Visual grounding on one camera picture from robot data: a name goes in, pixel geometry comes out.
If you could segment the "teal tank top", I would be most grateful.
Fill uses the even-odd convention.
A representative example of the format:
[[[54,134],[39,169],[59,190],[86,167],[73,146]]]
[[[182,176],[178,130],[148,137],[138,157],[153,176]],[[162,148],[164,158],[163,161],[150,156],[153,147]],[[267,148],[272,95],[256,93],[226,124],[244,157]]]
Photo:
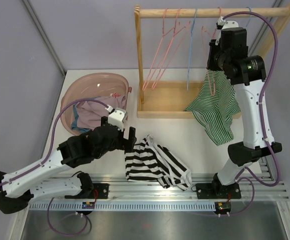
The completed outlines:
[[[78,121],[79,115],[78,115],[77,110],[76,110],[76,104],[73,105],[73,114],[74,114],[74,121],[71,124],[71,129],[72,130],[77,130],[81,134],[90,131],[90,129],[88,129],[88,128],[81,128],[81,127],[77,126],[77,121]]]

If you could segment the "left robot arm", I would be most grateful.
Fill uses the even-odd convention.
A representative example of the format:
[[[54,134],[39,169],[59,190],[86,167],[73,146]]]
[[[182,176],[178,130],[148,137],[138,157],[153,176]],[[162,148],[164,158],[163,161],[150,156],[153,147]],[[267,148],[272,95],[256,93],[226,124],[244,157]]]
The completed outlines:
[[[0,171],[0,211],[16,213],[29,204],[55,197],[87,199],[94,194],[94,185],[87,173],[70,178],[49,180],[49,177],[91,163],[107,152],[130,151],[136,143],[136,129],[129,128],[128,138],[117,126],[104,122],[87,133],[71,136],[47,156],[12,173]]]

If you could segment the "red white striped tank top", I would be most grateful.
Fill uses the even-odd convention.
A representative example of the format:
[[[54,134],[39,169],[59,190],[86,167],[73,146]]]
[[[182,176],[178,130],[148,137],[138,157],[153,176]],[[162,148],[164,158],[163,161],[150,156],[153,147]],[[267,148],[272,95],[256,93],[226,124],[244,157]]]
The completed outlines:
[[[117,94],[116,92],[110,94],[110,97],[112,97],[112,98],[118,98],[120,96],[121,95],[120,94]]]

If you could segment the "pink wire hanger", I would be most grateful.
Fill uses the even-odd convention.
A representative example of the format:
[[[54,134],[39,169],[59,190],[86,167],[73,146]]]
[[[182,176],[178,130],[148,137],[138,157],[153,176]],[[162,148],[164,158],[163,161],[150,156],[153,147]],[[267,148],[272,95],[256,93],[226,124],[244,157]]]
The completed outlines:
[[[212,73],[212,78],[210,78],[209,71],[210,71],[210,52],[207,52],[206,45],[205,45],[205,39],[204,39],[204,33],[207,33],[208,36],[213,40],[216,36],[217,28],[215,28],[213,34],[211,34],[204,26],[201,28],[201,38],[202,38],[202,44],[203,44],[203,50],[205,57],[207,58],[207,65],[206,65],[206,76],[208,80],[209,90],[212,97],[215,96],[216,93],[216,86],[215,86],[215,80],[214,80],[214,73]]]
[[[161,80],[161,78],[162,78],[162,76],[164,75],[164,73],[165,73],[167,67],[169,66],[171,60],[173,59],[175,53],[177,52],[177,50],[178,50],[180,44],[182,43],[183,38],[184,38],[184,36],[185,36],[185,34],[186,34],[186,30],[188,29],[190,23],[191,23],[191,21],[188,21],[185,25],[181,25],[181,23],[179,22],[179,25],[178,25],[178,27],[177,27],[177,31],[176,31],[176,33],[177,33],[177,35],[178,35],[179,33],[184,32],[184,34],[183,34],[181,40],[179,41],[178,45],[176,46],[174,52],[173,52],[172,55],[170,56],[168,62],[166,62],[167,59],[168,59],[168,57],[169,57],[169,55],[170,55],[170,51],[172,50],[172,47],[173,47],[173,46],[171,46],[171,49],[170,49],[170,51],[169,51],[169,54],[168,54],[167,59],[166,59],[166,61],[165,61],[165,64],[164,64],[164,66],[163,66],[163,68],[162,68],[161,75],[160,75],[160,77],[158,78],[158,82]],[[156,74],[154,74],[154,77],[153,77],[153,79],[152,79],[150,82],[153,83],[155,78],[156,78]]]
[[[175,17],[175,22],[174,22],[173,27],[171,29],[169,29],[168,31],[165,31],[165,18],[166,18],[167,10],[168,10],[168,8],[166,8],[164,10],[163,22],[162,22],[162,35],[161,35],[161,39],[160,39],[159,45],[157,47],[157,50],[155,52],[155,55],[154,55],[153,61],[151,63],[151,66],[149,68],[149,72],[148,72],[148,74],[146,76],[146,79],[145,79],[145,82],[143,84],[143,87],[142,87],[142,90],[143,91],[145,91],[147,89],[147,87],[149,85],[149,82],[154,77],[154,74],[156,74],[156,78],[154,79],[154,82],[152,83],[152,89],[154,89],[156,87],[157,82],[158,82],[158,78],[161,75],[162,68],[163,68],[163,66],[165,64],[165,61],[167,59],[167,56],[168,56],[169,51],[171,49],[171,46],[172,46],[172,44],[174,42],[174,38],[177,35],[176,31],[177,31],[177,27],[179,25],[178,17],[179,17],[181,8],[179,8],[177,10],[176,17]],[[159,61],[156,61],[156,59],[158,57],[158,53],[160,52],[160,49],[162,47],[162,43],[163,43],[164,39],[166,38],[166,36],[169,35],[169,34],[172,34],[172,37],[171,37],[171,39],[170,39],[170,41],[168,43],[168,46],[167,46],[165,52],[162,54],[160,60]]]

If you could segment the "green white striped tank top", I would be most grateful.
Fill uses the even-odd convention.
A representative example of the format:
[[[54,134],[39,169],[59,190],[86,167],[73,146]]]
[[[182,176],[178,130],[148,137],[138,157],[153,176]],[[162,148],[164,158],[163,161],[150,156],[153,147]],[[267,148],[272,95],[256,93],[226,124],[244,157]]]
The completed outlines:
[[[192,113],[215,145],[224,145],[234,139],[231,125],[240,107],[235,90],[223,71],[206,72],[198,95],[184,111]]]

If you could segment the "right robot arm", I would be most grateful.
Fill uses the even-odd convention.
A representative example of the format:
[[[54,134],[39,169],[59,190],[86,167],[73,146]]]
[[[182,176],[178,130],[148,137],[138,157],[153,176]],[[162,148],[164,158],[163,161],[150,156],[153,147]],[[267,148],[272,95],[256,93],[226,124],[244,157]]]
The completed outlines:
[[[247,31],[243,27],[222,28],[209,43],[207,68],[224,72],[235,91],[243,120],[243,141],[228,146],[229,159],[214,175],[212,194],[217,198],[239,194],[236,177],[260,158],[279,153],[282,144],[270,132],[265,108],[266,70],[261,56],[248,56]]]

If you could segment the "mauve tank top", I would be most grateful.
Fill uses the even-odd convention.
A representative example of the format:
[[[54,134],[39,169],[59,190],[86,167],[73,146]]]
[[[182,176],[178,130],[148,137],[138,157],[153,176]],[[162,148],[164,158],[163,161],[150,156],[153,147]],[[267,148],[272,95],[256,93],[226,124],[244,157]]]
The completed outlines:
[[[95,97],[94,99],[101,101],[104,104],[110,105],[114,109],[124,109],[127,101],[127,96],[122,95],[118,98],[110,96],[100,96]],[[94,128],[100,126],[102,116],[107,117],[109,115],[109,112],[105,109],[105,106],[93,101],[83,101],[77,103],[76,110],[79,115],[77,126],[79,128],[86,128],[90,130],[93,130]]]

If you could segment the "black white striped tank top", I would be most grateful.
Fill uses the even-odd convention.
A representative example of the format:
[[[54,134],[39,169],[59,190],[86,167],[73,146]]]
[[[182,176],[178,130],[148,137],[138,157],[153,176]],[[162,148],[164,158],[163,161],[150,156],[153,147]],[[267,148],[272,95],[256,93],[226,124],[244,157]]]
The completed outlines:
[[[157,144],[150,135],[125,152],[125,176],[130,182],[157,181],[168,189],[185,191],[192,185],[192,171],[165,146]]]

